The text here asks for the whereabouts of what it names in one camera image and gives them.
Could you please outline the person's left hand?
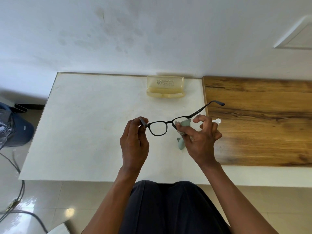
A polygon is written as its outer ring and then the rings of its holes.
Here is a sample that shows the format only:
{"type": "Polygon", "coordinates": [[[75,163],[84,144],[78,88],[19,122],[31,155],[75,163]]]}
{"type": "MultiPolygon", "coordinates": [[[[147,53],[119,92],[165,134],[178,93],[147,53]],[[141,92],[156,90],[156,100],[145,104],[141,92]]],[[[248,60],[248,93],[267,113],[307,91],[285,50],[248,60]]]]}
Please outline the person's left hand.
{"type": "Polygon", "coordinates": [[[127,122],[123,135],[120,138],[122,149],[123,168],[129,172],[139,173],[149,153],[140,147],[138,128],[141,126],[140,117],[127,122]]]}

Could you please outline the person's right hand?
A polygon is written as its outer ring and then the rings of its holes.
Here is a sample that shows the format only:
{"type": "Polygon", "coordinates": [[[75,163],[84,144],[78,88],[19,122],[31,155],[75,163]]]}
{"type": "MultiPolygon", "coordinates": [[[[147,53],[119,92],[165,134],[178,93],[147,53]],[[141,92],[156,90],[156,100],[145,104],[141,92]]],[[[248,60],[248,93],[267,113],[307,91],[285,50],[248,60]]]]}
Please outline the person's right hand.
{"type": "Polygon", "coordinates": [[[194,123],[202,122],[201,130],[195,130],[194,142],[184,142],[189,155],[201,169],[220,165],[215,159],[214,143],[222,137],[222,134],[219,132],[217,124],[215,134],[206,132],[206,117],[200,114],[193,119],[194,123]]]}

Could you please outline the light green cleaning cloth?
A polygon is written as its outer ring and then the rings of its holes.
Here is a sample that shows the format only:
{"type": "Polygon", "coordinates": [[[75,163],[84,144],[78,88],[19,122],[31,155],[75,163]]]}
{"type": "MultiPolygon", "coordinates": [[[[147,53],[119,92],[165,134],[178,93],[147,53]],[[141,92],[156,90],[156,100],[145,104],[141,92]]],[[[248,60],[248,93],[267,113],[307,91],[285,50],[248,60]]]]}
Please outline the light green cleaning cloth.
{"type": "MultiPolygon", "coordinates": [[[[183,121],[176,121],[175,122],[175,125],[176,124],[179,124],[181,126],[189,126],[191,125],[191,119],[185,119],[183,121]]],[[[185,148],[185,143],[184,143],[184,140],[183,140],[183,136],[185,135],[184,132],[181,132],[179,130],[177,130],[177,132],[180,134],[180,137],[177,138],[177,142],[178,142],[178,148],[180,150],[183,150],[185,148]]]]}

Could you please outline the black framed eyeglasses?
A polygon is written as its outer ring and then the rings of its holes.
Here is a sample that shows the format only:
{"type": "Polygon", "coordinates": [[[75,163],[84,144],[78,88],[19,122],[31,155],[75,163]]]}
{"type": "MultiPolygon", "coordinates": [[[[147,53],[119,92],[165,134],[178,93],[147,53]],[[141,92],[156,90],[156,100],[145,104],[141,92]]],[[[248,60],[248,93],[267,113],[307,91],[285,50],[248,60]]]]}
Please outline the black framed eyeglasses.
{"type": "Polygon", "coordinates": [[[196,116],[197,114],[199,114],[200,112],[202,112],[211,103],[216,103],[219,106],[225,105],[225,103],[223,103],[223,102],[213,100],[213,101],[208,102],[205,106],[203,106],[202,108],[200,108],[199,110],[197,110],[193,114],[190,114],[187,116],[178,117],[178,118],[175,118],[171,121],[156,121],[156,122],[151,122],[151,123],[146,123],[143,120],[143,118],[140,117],[139,118],[140,123],[142,126],[144,126],[144,128],[148,128],[152,135],[154,135],[156,137],[163,136],[167,133],[168,124],[171,124],[175,130],[177,129],[175,123],[179,123],[179,124],[181,124],[181,126],[183,126],[182,123],[186,123],[186,126],[190,126],[188,123],[191,122],[191,119],[194,116],[196,116]]]}

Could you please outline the person's left forearm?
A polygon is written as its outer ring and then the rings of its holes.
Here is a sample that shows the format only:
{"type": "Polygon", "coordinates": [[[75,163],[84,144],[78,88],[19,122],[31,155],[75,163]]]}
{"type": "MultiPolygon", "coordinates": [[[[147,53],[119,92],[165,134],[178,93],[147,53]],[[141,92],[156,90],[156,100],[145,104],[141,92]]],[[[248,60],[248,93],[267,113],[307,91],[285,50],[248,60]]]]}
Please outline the person's left forearm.
{"type": "Polygon", "coordinates": [[[113,185],[81,234],[118,234],[140,170],[141,167],[126,165],[120,168],[113,185]]]}

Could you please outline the person's right forearm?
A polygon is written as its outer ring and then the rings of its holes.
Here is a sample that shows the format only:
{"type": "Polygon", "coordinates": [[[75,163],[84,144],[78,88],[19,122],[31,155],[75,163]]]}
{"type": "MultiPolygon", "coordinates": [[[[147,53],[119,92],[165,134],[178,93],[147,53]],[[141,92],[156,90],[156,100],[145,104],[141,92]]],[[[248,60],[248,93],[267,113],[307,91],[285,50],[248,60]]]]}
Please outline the person's right forearm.
{"type": "Polygon", "coordinates": [[[222,169],[220,163],[201,164],[230,224],[232,234],[278,234],[222,169]]]}

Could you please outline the brown wooden board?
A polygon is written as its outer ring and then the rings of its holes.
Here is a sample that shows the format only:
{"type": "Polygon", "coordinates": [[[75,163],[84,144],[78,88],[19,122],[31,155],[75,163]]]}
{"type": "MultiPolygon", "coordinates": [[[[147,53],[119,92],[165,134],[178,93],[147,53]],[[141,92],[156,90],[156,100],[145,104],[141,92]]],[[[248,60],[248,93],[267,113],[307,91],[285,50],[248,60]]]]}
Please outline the brown wooden board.
{"type": "Polygon", "coordinates": [[[205,76],[206,113],[220,118],[222,165],[312,167],[312,80],[205,76]]]}

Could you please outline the translucent yellow glasses case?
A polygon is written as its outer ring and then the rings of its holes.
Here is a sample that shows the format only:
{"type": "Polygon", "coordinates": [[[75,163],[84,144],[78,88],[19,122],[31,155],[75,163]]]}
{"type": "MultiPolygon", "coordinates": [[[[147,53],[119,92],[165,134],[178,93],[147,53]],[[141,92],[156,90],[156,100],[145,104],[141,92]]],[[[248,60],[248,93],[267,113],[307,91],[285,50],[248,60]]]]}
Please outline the translucent yellow glasses case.
{"type": "Polygon", "coordinates": [[[148,75],[146,95],[154,98],[182,98],[185,96],[184,77],[148,75]]]}

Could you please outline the person's black trousers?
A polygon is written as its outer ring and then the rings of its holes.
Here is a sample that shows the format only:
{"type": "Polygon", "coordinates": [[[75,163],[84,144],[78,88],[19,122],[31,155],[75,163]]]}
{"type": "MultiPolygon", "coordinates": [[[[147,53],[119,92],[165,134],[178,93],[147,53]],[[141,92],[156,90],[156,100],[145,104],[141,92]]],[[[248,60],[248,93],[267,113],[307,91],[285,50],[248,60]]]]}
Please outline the person's black trousers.
{"type": "Polygon", "coordinates": [[[119,234],[231,234],[205,192],[190,181],[134,184],[119,234]]]}

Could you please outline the white flat object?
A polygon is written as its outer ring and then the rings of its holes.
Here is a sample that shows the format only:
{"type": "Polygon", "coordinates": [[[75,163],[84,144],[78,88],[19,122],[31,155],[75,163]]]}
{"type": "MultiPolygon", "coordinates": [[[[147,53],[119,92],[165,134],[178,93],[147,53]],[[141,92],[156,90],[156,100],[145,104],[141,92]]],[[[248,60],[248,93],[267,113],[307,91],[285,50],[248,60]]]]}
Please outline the white flat object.
{"type": "Polygon", "coordinates": [[[67,225],[65,223],[59,224],[52,230],[50,230],[47,234],[71,234],[67,225]]]}

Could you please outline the blue bin with plastic bag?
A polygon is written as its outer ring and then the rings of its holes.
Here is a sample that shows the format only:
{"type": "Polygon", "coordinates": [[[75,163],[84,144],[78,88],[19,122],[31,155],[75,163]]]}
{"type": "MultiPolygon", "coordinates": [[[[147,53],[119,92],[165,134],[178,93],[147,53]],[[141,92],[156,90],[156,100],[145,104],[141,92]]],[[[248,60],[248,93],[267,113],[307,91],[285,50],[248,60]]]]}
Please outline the blue bin with plastic bag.
{"type": "Polygon", "coordinates": [[[27,144],[34,135],[33,125],[0,102],[0,150],[27,144]]]}

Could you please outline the white wall panel frame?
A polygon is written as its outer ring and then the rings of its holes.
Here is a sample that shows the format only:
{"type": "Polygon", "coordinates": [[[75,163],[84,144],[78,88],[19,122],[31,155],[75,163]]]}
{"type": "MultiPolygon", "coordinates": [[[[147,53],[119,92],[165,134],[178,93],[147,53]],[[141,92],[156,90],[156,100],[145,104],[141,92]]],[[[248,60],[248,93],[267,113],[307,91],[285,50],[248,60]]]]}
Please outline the white wall panel frame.
{"type": "Polygon", "coordinates": [[[277,41],[274,48],[312,50],[312,15],[302,17],[277,41]]]}

